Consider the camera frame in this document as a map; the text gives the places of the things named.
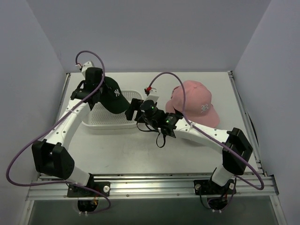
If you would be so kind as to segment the dark green baseball cap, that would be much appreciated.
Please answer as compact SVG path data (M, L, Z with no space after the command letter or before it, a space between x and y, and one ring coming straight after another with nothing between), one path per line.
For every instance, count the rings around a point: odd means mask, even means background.
M111 77L106 76L101 86L100 103L105 109L113 114L124 113L130 103L123 96L118 83Z

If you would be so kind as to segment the plain pink baseball cap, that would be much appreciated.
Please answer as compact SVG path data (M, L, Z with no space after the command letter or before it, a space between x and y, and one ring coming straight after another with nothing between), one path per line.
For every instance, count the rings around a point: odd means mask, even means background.
M181 86L173 89L169 101L165 105L166 112L174 113L175 111L182 112L183 108L183 90Z

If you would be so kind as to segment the pink cap with white logo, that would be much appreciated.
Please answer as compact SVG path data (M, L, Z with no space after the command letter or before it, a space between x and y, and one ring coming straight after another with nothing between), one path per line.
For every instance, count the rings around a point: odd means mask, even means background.
M187 80L183 82L183 108L188 120L215 128L220 118L215 111L211 92L198 81Z

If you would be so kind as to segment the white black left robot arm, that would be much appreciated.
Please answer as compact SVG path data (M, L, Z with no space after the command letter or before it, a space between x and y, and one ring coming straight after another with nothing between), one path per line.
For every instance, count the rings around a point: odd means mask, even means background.
M37 172L63 179L78 185L78 192L83 196L94 193L95 185L91 174L75 166L75 161L68 152L71 140L82 120L99 102L100 90L96 88L103 83L103 70L89 67L85 70L85 79L72 92L67 108L61 117L61 123L53 128L41 141L32 146Z

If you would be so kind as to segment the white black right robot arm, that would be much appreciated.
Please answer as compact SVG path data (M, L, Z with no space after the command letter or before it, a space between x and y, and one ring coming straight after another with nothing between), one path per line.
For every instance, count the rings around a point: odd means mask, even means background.
M253 148L243 131L207 127L187 121L180 112L164 112L153 100L132 99L125 111L127 120L148 124L164 137L187 139L205 145L222 155L222 164L208 182L211 192L217 194L234 175L243 175Z

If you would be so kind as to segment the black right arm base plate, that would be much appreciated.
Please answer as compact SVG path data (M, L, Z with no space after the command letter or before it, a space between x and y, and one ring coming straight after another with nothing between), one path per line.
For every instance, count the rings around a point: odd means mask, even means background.
M194 180L194 190L196 195L236 194L236 190L233 186L233 179L229 179L224 186L219 186L209 179Z

